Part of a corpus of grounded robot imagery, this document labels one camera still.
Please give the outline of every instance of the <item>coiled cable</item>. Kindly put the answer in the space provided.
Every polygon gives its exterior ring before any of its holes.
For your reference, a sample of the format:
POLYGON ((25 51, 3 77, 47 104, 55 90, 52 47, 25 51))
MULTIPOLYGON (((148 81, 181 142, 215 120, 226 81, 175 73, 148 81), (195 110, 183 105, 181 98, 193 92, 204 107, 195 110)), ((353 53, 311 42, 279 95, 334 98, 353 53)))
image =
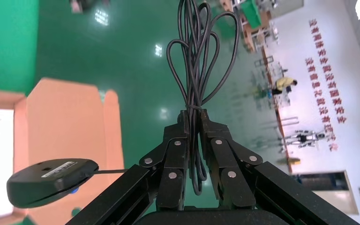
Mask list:
POLYGON ((181 94, 186 103, 189 127, 190 127, 190 152, 189 152, 189 167, 190 178, 192 181, 193 189, 196 195, 202 192, 202 181, 207 179, 205 167, 203 166, 202 159, 198 148, 198 120, 197 116, 201 106, 209 101, 223 86, 228 78, 237 55, 238 42, 239 42, 239 27, 240 22, 238 17, 232 12, 223 12, 213 19, 212 12, 208 3, 204 2, 197 6, 194 0, 180 0, 177 11, 177 23, 179 30, 179 39, 172 40, 166 49, 167 61, 170 70, 173 73, 174 79, 178 84, 181 94), (206 11, 206 22, 201 24, 200 13, 206 11), (235 38, 234 49, 230 65, 228 66, 223 78, 218 83, 216 88, 206 97, 203 98, 208 83, 209 76, 212 72, 213 66, 216 63, 220 51, 220 42, 218 35, 212 31, 218 19, 223 16, 230 16, 235 21, 235 38), (213 55, 212 61, 207 66, 210 37, 213 37, 216 42, 216 50, 213 55), (176 70, 173 67, 170 50, 173 44, 180 44, 183 52, 184 63, 186 67, 186 89, 184 88, 176 70), (203 51, 202 66, 200 66, 200 57, 203 51))

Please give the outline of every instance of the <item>green epoxy floor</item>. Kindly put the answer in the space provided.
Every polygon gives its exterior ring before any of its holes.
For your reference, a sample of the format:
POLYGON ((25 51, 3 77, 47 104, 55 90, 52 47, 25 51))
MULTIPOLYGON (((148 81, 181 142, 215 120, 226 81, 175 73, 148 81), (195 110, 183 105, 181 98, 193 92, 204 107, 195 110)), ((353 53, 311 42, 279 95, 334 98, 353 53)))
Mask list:
MULTIPOLYGON (((68 1, 39 3, 36 81, 52 77, 95 84, 100 90, 115 90, 120 101, 127 168, 161 143, 164 127, 175 123, 180 110, 185 108, 165 55, 166 45, 178 37, 177 6, 176 0, 111 0, 108 7, 98 1, 87 13, 74 15, 68 1), (101 15, 107 25, 95 19, 101 15), (162 57, 155 55, 156 45, 162 46, 162 57)), ((231 58, 234 34, 229 21, 223 20, 217 29, 222 37, 221 50, 209 90, 221 79, 231 58)), ((252 150, 264 159, 276 163, 285 157, 278 153, 279 147, 256 145, 261 138, 277 138, 277 131, 267 127, 267 122, 276 121, 267 98, 251 96, 258 86, 265 85, 254 66, 261 54, 247 53, 242 43, 230 77, 206 108, 211 120, 229 126, 236 141, 254 147, 252 150)), ((184 64, 178 46, 172 49, 172 59, 182 74, 184 64)), ((286 165, 278 166, 287 170, 286 165)), ((209 180, 204 183, 201 196, 194 195, 188 181, 186 205, 217 204, 209 180)))

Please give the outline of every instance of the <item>cardboard box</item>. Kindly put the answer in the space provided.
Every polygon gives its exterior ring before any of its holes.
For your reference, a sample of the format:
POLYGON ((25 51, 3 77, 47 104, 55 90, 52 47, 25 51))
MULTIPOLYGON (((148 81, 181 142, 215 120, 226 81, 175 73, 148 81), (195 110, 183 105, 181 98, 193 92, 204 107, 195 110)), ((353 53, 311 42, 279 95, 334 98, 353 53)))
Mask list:
MULTIPOLYGON (((100 169, 123 169, 118 96, 107 91, 104 103, 95 86, 42 79, 25 97, 0 91, 0 109, 14 109, 14 172, 55 158, 88 158, 100 169)), ((37 225, 61 225, 71 211, 85 207, 121 174, 100 174, 78 192, 49 205, 15 209, 0 225, 26 216, 37 225)))

